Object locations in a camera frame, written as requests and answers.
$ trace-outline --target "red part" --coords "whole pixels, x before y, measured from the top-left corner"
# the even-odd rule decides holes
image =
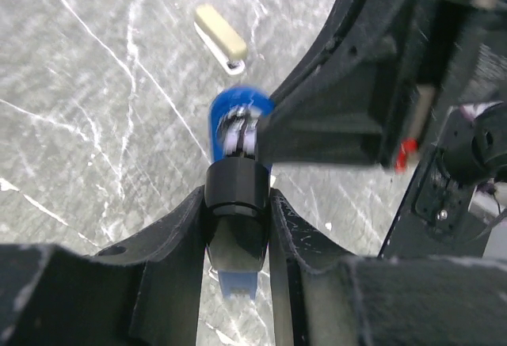
[[[407,139],[402,141],[402,145],[399,147],[398,157],[396,158],[396,172],[405,172],[409,155],[417,152],[418,148],[419,145],[417,144],[416,139]]]

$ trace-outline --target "screw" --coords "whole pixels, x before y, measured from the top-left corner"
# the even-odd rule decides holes
[[[334,45],[336,45],[336,40],[334,38],[332,38],[331,40],[329,40],[326,44],[326,50],[327,51],[330,51],[331,49],[334,48]]]
[[[438,219],[439,221],[444,221],[445,219],[447,219],[447,216],[448,216],[447,210],[442,209],[436,215],[436,219]]]

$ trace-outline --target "marble floor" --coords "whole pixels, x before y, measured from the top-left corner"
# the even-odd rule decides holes
[[[193,29],[211,3],[250,47],[230,78]],[[208,107],[237,82],[272,92],[334,0],[1,0],[0,241],[95,253],[204,182]],[[324,234],[379,250],[409,175],[283,165],[275,186]],[[224,302],[205,262],[198,345],[273,345],[269,266]]]

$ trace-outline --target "gray marble surface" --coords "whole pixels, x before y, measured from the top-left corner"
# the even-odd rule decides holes
[[[250,47],[226,76],[193,29],[211,3]],[[208,106],[237,82],[272,92],[334,0],[1,0],[0,241],[95,253],[204,182]],[[409,175],[283,165],[275,186],[324,234],[379,250]],[[224,302],[206,260],[197,344],[273,345],[269,266],[256,302]]]

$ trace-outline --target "scratched surface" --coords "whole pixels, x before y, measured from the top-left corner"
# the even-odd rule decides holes
[[[227,77],[193,30],[211,3],[250,47]],[[79,253],[152,223],[209,163],[208,107],[245,82],[273,91],[334,0],[1,0],[0,241]],[[324,234],[376,253],[408,176],[281,166],[275,186]],[[224,302],[206,260],[198,345],[273,345],[269,268],[256,302]]]

